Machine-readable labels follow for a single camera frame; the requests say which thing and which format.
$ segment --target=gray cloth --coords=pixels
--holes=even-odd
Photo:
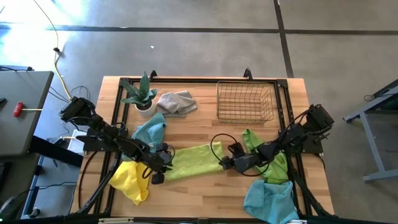
[[[165,93],[157,102],[157,111],[165,117],[185,117],[187,113],[197,108],[196,101],[188,91]]]

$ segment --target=yellow cable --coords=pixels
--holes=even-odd
[[[54,26],[54,24],[52,23],[52,21],[51,21],[51,19],[49,18],[49,16],[44,12],[44,10],[43,10],[43,9],[40,7],[40,5],[37,3],[37,1],[36,1],[36,0],[33,0],[33,1],[36,3],[36,5],[39,7],[39,9],[44,13],[44,15],[45,15],[45,16],[47,17],[47,19],[50,21],[51,26],[54,28],[55,34],[57,35],[57,48],[58,48],[59,40],[58,40],[58,32],[57,32],[57,29],[55,28],[55,26]],[[65,83],[63,82],[63,78],[61,77],[60,72],[58,71],[58,68],[57,68],[57,52],[55,52],[55,55],[54,55],[54,67],[55,67],[55,71],[56,71],[56,73],[57,73],[57,75],[58,75],[58,77],[59,77],[59,79],[60,79],[60,81],[61,81],[61,83],[62,83],[62,87],[63,87],[63,89],[65,90],[65,93],[67,94],[67,96],[68,96],[68,98],[69,98],[69,100],[70,100],[71,97],[70,97],[70,94],[69,94],[69,92],[68,92],[67,86],[66,86]]]

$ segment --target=concrete floor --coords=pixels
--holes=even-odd
[[[38,1],[58,25],[277,29],[271,0]],[[397,30],[395,0],[280,0],[286,29]],[[0,30],[0,64],[53,70],[53,31],[33,2],[6,1],[1,22],[28,27]],[[279,34],[60,31],[58,63],[69,89],[85,85],[96,102],[105,75],[287,77]],[[294,77],[304,78],[311,103],[321,103],[336,124],[324,140],[326,175],[337,215],[397,222],[398,179],[365,184],[376,165],[359,121],[342,117],[364,105],[363,96],[398,75],[396,35],[287,35]],[[52,86],[62,93],[57,78]],[[82,96],[82,90],[74,92]],[[42,138],[65,132],[63,103],[47,97],[36,129]]]

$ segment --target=wooden tabletop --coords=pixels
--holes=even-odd
[[[120,77],[104,77],[97,102],[96,112],[108,123],[111,122],[114,102],[118,90]],[[308,98],[304,80],[288,78],[289,93],[292,101],[294,116],[308,109]],[[151,88],[159,88],[155,98],[157,101],[163,93],[188,90],[197,101],[198,109],[187,114],[185,118],[166,118],[164,141],[178,149],[208,144],[218,133],[228,133],[243,143],[242,132],[249,128],[264,141],[271,141],[277,137],[279,118],[274,103],[274,119],[265,124],[225,124],[219,123],[216,117],[216,84],[215,83],[151,83]],[[286,106],[282,100],[284,114]],[[121,121],[123,106],[120,107],[118,121]],[[138,125],[143,125],[149,118],[143,118],[133,106],[130,107],[127,119],[129,135],[132,135]],[[229,154],[226,146],[230,139],[220,137],[224,154]],[[85,156],[83,169],[89,154]],[[85,203],[100,179],[104,153],[99,152],[88,165],[83,178],[81,202]],[[302,154],[305,176],[308,188],[326,211],[333,213],[328,184],[321,160],[312,154]],[[250,218],[243,210],[244,197],[248,188],[256,177],[245,177],[234,170],[205,174],[181,180],[166,182],[160,185],[149,184],[149,196],[145,202],[135,206],[120,191],[115,191],[113,200],[113,217],[207,217],[207,218]],[[101,211],[106,205],[108,197],[107,186],[104,190]],[[78,210],[78,191],[75,191],[71,212]],[[304,211],[303,197],[298,189],[298,200],[301,211]]]

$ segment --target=yellow towel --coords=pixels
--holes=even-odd
[[[147,189],[149,178],[142,178],[142,173],[146,167],[143,163],[124,161],[120,164],[109,183],[115,189],[123,192],[134,204],[139,205],[148,197],[149,193]]]

